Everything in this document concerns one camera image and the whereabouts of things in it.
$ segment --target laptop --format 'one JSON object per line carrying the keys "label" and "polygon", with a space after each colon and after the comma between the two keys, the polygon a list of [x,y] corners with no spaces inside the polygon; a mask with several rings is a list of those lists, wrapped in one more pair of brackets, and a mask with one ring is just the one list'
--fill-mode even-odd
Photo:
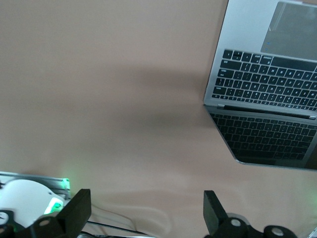
{"label": "laptop", "polygon": [[204,105],[238,162],[317,170],[316,39],[317,5],[229,0]]}

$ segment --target table surface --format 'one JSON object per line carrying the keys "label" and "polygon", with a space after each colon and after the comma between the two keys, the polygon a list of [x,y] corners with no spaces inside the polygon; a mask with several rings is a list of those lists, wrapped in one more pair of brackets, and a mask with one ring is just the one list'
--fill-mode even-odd
{"label": "table surface", "polygon": [[234,160],[203,107],[226,1],[0,3],[0,158],[67,177],[156,237],[204,237],[203,192],[262,231],[317,226],[316,172]]}

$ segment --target white robot part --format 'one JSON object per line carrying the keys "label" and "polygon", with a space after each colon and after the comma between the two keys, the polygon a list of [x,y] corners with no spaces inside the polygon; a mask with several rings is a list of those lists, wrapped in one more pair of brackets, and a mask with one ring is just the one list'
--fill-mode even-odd
{"label": "white robot part", "polygon": [[60,211],[64,205],[62,197],[35,181],[12,180],[0,189],[0,210],[14,212],[15,222],[25,228],[44,214]]}

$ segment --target green led light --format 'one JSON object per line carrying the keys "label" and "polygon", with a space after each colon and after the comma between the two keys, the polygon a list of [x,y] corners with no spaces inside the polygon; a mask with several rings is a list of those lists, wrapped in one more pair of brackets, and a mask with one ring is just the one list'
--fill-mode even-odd
{"label": "green led light", "polygon": [[44,215],[52,212],[60,212],[63,209],[63,201],[60,199],[53,197],[46,208]]}
{"label": "green led light", "polygon": [[70,183],[68,178],[63,178],[64,189],[70,190]]}

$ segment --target laptop keyboard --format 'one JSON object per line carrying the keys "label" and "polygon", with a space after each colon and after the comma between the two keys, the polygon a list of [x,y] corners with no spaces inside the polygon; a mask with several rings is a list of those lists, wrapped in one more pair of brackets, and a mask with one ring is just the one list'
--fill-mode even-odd
{"label": "laptop keyboard", "polygon": [[316,111],[316,63],[225,50],[213,98]]}

